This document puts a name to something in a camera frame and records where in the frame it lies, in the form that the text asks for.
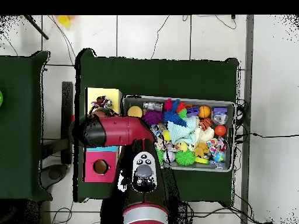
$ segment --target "gray plastic bin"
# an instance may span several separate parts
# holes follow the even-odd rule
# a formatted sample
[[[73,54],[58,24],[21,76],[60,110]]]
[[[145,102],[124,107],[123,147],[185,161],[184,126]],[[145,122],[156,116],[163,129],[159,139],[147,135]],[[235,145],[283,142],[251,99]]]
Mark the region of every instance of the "gray plastic bin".
[[[122,114],[127,115],[127,111],[131,106],[138,106],[143,108],[144,102],[157,102],[163,103],[168,98],[165,97],[154,97],[154,96],[134,96],[134,95],[127,95],[124,96],[122,99]],[[201,106],[207,105],[211,109],[214,107],[226,107],[227,108],[227,116],[228,121],[225,123],[225,127],[227,128],[227,134],[223,136],[228,142],[228,148],[225,151],[226,160],[225,166],[217,167],[214,164],[202,164],[195,162],[190,166],[181,166],[176,161],[171,163],[171,167],[177,170],[196,170],[196,171],[208,171],[208,172],[228,172],[233,167],[233,160],[234,160],[234,141],[235,141],[235,121],[237,117],[237,108],[236,104],[229,101],[213,101],[213,100],[195,100],[195,99],[181,99],[181,98],[171,98],[172,101],[176,99],[181,100],[187,104],[192,104],[193,106]]]

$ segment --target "dark green table cover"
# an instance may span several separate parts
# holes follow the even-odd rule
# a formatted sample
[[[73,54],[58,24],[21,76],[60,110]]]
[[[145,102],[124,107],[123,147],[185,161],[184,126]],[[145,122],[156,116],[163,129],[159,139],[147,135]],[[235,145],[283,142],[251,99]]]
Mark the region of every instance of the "dark green table cover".
[[[85,114],[85,88],[115,88],[124,95],[179,97],[235,102],[235,58],[220,61],[170,61],[95,57],[83,49],[76,58],[76,93],[80,88],[79,114]],[[82,182],[79,148],[78,200],[107,198],[110,183]],[[231,205],[232,171],[227,173],[174,170],[183,201],[222,201]]]
[[[50,200],[39,184],[42,51],[0,56],[0,198]]]

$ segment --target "pink box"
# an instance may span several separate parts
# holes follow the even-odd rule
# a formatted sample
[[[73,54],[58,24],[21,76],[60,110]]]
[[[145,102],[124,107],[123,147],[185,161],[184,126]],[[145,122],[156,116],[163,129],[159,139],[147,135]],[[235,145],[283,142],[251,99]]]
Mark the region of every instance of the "pink box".
[[[116,156],[115,151],[86,151],[85,179],[82,178],[82,181],[112,183],[116,172]],[[104,160],[108,164],[109,168],[105,174],[98,174],[94,171],[93,163],[97,160]]]

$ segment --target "orange ball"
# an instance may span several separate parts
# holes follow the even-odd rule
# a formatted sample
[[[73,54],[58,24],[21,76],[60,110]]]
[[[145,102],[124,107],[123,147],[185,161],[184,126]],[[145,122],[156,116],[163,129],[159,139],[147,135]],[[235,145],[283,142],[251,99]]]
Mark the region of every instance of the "orange ball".
[[[215,127],[215,134],[218,136],[224,136],[227,133],[227,129],[224,125],[218,125]]]
[[[199,107],[199,117],[200,118],[206,118],[210,116],[211,109],[208,106],[200,106]]]

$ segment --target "green spiky ball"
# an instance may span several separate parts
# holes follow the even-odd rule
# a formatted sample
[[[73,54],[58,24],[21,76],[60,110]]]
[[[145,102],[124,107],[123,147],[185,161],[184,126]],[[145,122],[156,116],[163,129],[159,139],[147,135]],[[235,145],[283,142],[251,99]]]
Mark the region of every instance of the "green spiky ball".
[[[156,152],[157,152],[157,155],[158,155],[159,163],[163,164],[163,154],[164,154],[163,151],[156,148]]]
[[[180,118],[187,118],[187,109],[182,109],[178,114]]]
[[[175,160],[179,165],[188,166],[195,162],[195,155],[192,151],[187,150],[185,152],[178,151],[175,153]]]

